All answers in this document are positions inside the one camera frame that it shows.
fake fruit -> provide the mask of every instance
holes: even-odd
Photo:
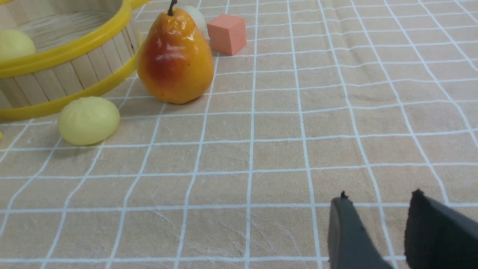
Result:
[[[112,135],[120,124],[115,104],[102,97],[83,97],[71,101],[58,117],[58,130],[76,146],[96,144]]]
[[[211,86],[214,60],[211,48],[193,18],[173,6],[152,24],[138,52],[137,71],[152,96],[185,104]]]
[[[14,30],[0,30],[0,62],[35,54],[35,44],[25,33]]]

toy food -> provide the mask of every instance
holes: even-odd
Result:
[[[196,26],[202,31],[206,29],[206,20],[204,19],[203,14],[199,11],[199,9],[192,7],[192,6],[185,6],[181,8],[182,10],[186,11],[191,18],[193,18]]]
[[[35,54],[35,44],[25,33],[14,29],[0,30],[0,62]]]
[[[205,93],[214,75],[211,48],[184,10],[162,12],[138,52],[137,71],[145,88],[159,100],[184,104]]]
[[[207,24],[214,51],[234,55],[247,45],[246,21],[239,16],[221,14]]]
[[[115,104],[101,97],[83,97],[70,102],[58,117],[60,135],[71,144],[87,146],[105,140],[120,124]]]

white ball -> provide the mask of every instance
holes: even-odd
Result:
[[[185,7],[182,7],[181,9],[189,13],[189,16],[193,18],[199,30],[203,31],[206,29],[206,20],[204,19],[204,16],[199,11],[199,9],[192,6],[185,6]]]

yellow basket rim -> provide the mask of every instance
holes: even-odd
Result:
[[[131,16],[130,0],[122,0],[122,5],[118,12],[94,31],[67,44],[44,52],[0,62],[0,78],[11,78],[37,72],[78,58],[103,45],[121,32],[130,22]]]

yellow bun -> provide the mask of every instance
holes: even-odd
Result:
[[[14,29],[0,30],[0,62],[35,54],[35,44],[25,33]]]
[[[102,97],[83,97],[63,108],[58,117],[60,135],[71,144],[86,146],[112,135],[120,124],[115,104]]]

